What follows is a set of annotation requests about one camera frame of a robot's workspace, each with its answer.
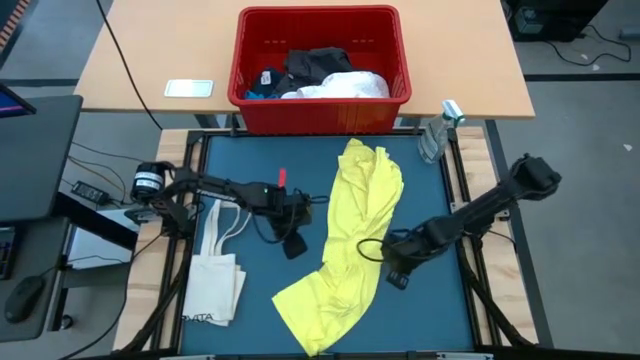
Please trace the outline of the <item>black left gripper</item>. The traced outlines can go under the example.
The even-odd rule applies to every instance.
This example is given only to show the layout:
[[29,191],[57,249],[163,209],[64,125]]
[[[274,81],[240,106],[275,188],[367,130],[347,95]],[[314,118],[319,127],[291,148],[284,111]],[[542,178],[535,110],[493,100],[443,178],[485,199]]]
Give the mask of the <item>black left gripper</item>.
[[296,232],[299,227],[312,222],[311,196],[295,189],[284,197],[282,213],[269,219],[275,235],[286,235],[282,248],[287,259],[292,260],[304,254],[308,247],[304,238]]

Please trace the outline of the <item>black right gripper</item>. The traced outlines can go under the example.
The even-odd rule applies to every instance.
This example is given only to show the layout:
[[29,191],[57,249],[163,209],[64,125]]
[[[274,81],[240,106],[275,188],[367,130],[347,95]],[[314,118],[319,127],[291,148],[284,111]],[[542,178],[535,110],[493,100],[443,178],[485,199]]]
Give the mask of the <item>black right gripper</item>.
[[431,259],[434,247],[425,237],[422,226],[411,230],[395,229],[384,236],[382,254],[392,270],[386,281],[396,289],[405,290],[409,278],[403,273],[411,273],[422,262]]

